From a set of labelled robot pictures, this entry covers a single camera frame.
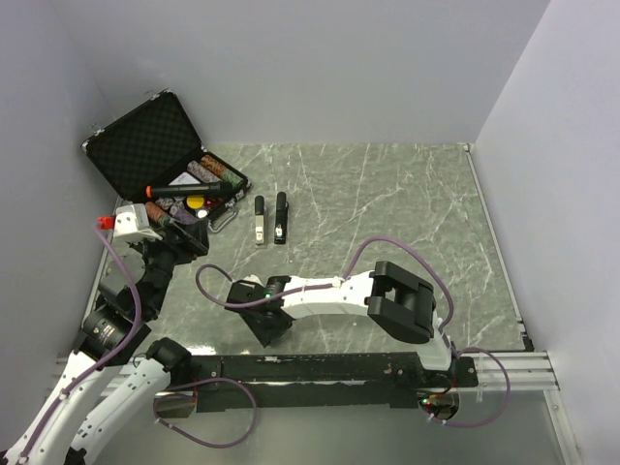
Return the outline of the grey and black stapler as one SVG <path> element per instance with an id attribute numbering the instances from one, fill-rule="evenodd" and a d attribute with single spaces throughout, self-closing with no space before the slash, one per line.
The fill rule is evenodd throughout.
<path id="1" fill-rule="evenodd" d="M 262 246 L 265 243 L 264 216 L 265 216 L 264 197 L 262 195 L 257 195 L 255 196 L 255 200 L 254 200 L 254 218 L 255 218 L 255 243 L 259 246 Z"/>

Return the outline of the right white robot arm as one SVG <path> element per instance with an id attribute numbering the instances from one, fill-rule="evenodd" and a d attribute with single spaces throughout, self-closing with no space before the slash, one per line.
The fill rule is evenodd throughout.
<path id="1" fill-rule="evenodd" d="M 367 317 L 392 339 L 414 347 L 424 378 L 442 386 L 456 374 L 450 342 L 440 330 L 433 286 L 391 262 L 341 279 L 270 277 L 232 283 L 225 308 L 240 315 L 267 347 L 310 317 Z"/>

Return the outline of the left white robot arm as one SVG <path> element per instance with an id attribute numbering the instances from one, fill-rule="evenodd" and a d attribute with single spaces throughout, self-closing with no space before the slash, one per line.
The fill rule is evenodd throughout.
<path id="1" fill-rule="evenodd" d="M 184 387 L 191 377 L 190 353 L 163 338 L 154 342 L 128 379 L 105 389 L 130 362 L 157 318 L 174 268 L 208 252 L 207 227 L 163 220 L 157 230 L 138 226 L 127 214 L 114 220 L 113 238 L 140 254 L 136 277 L 112 245 L 99 237 L 126 280 L 83 321 L 75 346 L 51 394 L 21 437 L 1 454 L 4 464 L 92 464 L 116 432 L 156 393 Z"/>

